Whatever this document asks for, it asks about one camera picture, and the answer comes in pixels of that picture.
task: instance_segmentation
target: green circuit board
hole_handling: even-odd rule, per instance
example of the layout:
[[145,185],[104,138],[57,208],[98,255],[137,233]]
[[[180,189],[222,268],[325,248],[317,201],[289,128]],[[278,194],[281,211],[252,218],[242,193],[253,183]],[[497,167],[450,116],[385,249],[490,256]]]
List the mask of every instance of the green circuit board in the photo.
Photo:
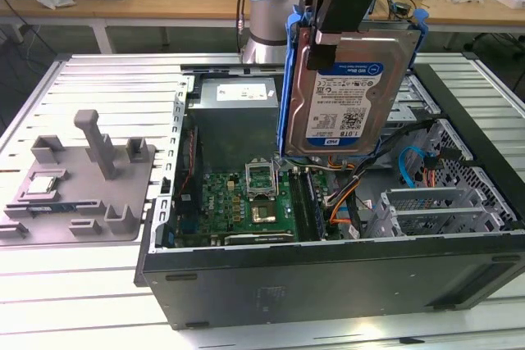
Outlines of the green circuit board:
[[[269,174],[254,172],[250,187],[271,184]],[[321,171],[313,173],[313,183],[319,199],[328,188]],[[199,219],[199,234],[264,233],[283,231],[296,235],[293,204],[287,172],[280,172],[273,199],[250,201],[244,173],[206,174],[203,183],[203,214]]]

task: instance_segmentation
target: hard drive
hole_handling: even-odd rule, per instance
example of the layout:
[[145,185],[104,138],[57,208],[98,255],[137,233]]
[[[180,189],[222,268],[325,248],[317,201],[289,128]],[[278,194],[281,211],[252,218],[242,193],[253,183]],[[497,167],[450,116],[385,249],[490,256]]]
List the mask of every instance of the hard drive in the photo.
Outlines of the hard drive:
[[285,155],[373,152],[419,35],[418,30],[343,33],[333,67],[308,70],[309,29],[302,28]]

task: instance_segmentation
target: white tissue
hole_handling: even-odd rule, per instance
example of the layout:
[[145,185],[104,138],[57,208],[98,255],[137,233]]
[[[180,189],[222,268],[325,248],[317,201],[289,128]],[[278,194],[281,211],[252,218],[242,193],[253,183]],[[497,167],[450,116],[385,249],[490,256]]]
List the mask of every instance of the white tissue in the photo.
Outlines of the white tissue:
[[57,7],[68,7],[74,6],[76,3],[73,0],[36,0],[38,3],[43,4],[45,7],[56,10]]

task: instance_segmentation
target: black computer case panel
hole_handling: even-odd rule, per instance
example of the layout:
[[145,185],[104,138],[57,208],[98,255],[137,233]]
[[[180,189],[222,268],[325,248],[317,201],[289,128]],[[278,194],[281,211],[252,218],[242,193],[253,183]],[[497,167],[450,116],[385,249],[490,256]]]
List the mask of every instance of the black computer case panel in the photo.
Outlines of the black computer case panel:
[[525,270],[525,235],[147,255],[174,329],[473,307]]

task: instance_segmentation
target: white table leg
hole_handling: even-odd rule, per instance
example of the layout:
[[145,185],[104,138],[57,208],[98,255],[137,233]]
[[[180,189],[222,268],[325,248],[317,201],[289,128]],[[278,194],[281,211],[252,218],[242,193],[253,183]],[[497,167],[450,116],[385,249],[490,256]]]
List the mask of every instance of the white table leg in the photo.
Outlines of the white table leg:
[[446,38],[445,44],[443,44],[443,48],[447,51],[450,50],[450,46],[456,40],[457,37],[457,33],[449,33],[449,37]]
[[162,46],[168,47],[170,45],[170,32],[168,32],[166,26],[161,27],[160,30],[161,30]]
[[109,39],[106,31],[106,24],[97,23],[91,25],[95,38],[97,39],[98,48],[100,53],[115,53],[115,48],[113,47],[112,41]]
[[22,44],[24,42],[24,36],[20,33],[19,25],[6,25],[3,30],[16,44]]

